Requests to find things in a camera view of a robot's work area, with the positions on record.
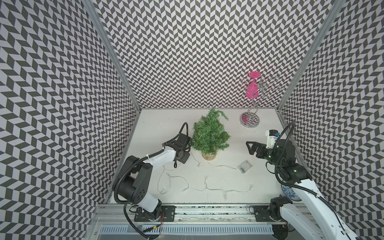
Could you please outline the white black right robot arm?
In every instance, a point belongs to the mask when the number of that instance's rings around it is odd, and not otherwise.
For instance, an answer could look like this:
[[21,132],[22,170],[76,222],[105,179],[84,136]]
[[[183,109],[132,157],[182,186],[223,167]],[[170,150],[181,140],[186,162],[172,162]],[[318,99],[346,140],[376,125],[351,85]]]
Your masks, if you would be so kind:
[[246,146],[250,155],[265,159],[275,167],[278,182],[294,190],[315,221],[305,217],[285,196],[271,199],[269,216],[272,220],[287,222],[306,240],[359,239],[325,200],[307,169],[296,162],[296,148],[290,140],[271,137],[267,144],[247,141]]

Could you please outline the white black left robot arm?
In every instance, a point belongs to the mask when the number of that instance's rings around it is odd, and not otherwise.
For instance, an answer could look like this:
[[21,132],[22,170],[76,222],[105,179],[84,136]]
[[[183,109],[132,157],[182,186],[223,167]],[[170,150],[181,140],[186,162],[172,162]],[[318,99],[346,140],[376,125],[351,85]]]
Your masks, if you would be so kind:
[[191,138],[178,134],[162,144],[161,150],[143,158],[129,156],[113,185],[114,200],[118,204],[139,206],[145,215],[156,220],[161,215],[162,202],[149,193],[152,171],[168,163],[186,163],[190,156]]

